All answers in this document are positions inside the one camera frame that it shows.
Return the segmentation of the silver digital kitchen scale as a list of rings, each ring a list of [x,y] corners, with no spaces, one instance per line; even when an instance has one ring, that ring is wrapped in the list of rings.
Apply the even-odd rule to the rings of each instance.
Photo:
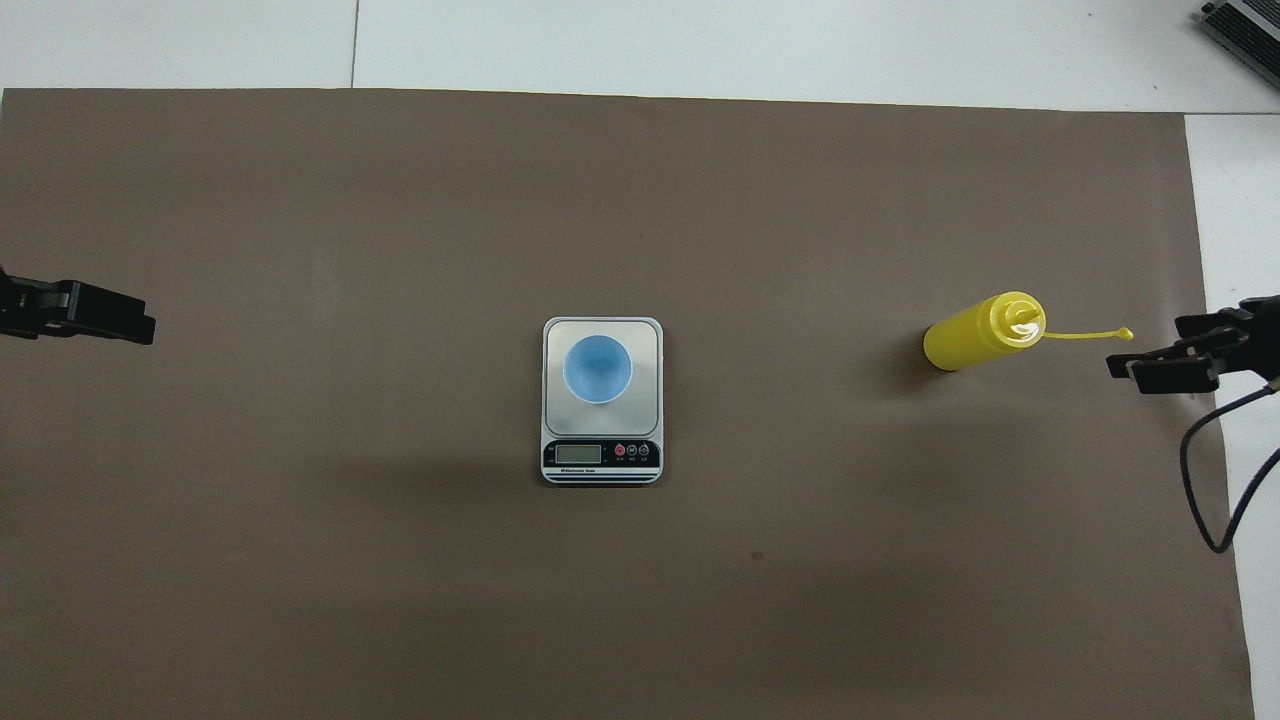
[[[630,352],[623,395],[593,405],[567,389],[564,355],[581,338],[607,334]],[[652,316],[553,316],[541,337],[540,473],[552,486],[640,487],[666,466],[664,332]]]

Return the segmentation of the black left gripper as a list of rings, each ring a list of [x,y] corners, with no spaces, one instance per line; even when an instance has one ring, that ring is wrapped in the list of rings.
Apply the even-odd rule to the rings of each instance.
[[[18,279],[0,265],[0,334],[20,340],[88,336],[154,343],[146,302],[84,282]]]

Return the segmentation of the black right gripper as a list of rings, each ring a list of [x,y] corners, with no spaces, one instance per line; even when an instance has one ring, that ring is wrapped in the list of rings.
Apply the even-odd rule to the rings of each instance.
[[[1242,300],[1235,307],[1175,318],[1180,342],[1144,354],[1105,359],[1108,374],[1143,395],[1201,395],[1219,375],[1238,372],[1280,378],[1280,295]],[[1230,345],[1220,356],[1194,345]]]

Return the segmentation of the brown table mat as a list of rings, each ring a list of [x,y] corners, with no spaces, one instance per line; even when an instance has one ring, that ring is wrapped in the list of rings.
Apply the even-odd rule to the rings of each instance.
[[[1204,291],[1175,114],[8,90],[0,720],[1249,720],[1236,568],[1112,352]],[[960,372],[929,325],[1055,332]],[[666,466],[540,473],[553,316],[664,332]]]

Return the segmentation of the grey finned metal device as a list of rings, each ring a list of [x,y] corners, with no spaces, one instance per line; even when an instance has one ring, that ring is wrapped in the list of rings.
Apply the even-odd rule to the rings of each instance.
[[[1280,91],[1280,0],[1208,0],[1199,27]]]

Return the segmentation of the light blue plastic cup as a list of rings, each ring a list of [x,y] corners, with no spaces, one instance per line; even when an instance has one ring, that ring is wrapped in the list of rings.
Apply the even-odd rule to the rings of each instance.
[[[570,393],[593,405],[609,404],[630,387],[634,363],[628,350],[607,334],[577,341],[564,355],[562,377]]]

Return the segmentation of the yellow squeeze bottle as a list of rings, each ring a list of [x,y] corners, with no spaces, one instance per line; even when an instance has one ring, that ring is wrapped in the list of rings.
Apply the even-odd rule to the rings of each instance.
[[[1075,333],[1050,331],[1047,313],[1036,297],[1021,291],[1009,291],[929,325],[922,338],[922,351],[936,369],[960,372],[1020,354],[1043,340],[1133,338],[1133,331],[1126,327]]]

